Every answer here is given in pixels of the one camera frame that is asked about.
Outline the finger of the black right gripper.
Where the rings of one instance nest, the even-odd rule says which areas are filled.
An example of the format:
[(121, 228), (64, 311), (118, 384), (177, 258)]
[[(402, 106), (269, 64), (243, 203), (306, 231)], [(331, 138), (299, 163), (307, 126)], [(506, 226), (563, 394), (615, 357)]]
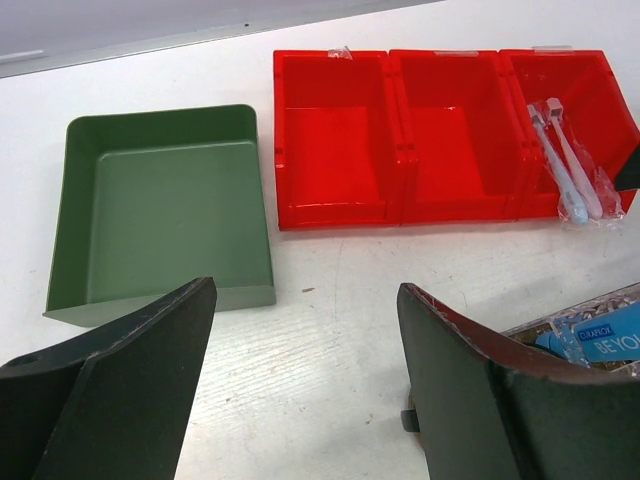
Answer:
[(640, 147), (636, 147), (614, 179), (618, 192), (640, 188)]

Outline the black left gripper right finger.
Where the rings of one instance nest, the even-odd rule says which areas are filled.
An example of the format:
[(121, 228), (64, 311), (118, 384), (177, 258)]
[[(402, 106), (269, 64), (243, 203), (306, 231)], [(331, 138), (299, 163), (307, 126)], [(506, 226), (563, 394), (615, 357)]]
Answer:
[(495, 332), (415, 284), (397, 313), (433, 479), (635, 479), (639, 383)]

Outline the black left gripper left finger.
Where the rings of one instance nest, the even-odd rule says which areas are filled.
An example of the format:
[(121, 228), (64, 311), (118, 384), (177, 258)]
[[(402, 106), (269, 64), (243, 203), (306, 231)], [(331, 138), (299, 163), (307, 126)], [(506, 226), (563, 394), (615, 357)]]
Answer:
[(2, 365), (2, 478), (174, 478), (216, 300), (197, 278)]

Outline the clear acrylic toothbrush holder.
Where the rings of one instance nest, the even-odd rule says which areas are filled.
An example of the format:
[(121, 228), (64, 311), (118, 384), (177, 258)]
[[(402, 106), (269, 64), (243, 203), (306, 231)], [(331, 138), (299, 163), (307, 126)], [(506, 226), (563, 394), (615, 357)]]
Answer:
[(639, 285), (609, 292), (503, 333), (579, 366), (639, 378)]

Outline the blue white toothpaste tube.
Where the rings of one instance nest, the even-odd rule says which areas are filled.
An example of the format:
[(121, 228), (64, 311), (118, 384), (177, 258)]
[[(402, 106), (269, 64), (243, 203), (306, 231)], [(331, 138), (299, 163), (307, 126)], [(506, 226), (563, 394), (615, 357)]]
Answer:
[(534, 345), (573, 363), (638, 361), (639, 303), (585, 319), (581, 315), (552, 322)]

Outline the dark green mug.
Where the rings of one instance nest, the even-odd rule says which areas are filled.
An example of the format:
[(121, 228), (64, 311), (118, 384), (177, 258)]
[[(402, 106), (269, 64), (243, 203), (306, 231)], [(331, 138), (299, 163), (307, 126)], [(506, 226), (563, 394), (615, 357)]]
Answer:
[(402, 427), (406, 432), (414, 435), (421, 433), (416, 404), (412, 393), (408, 394), (406, 408), (401, 411), (400, 419)]

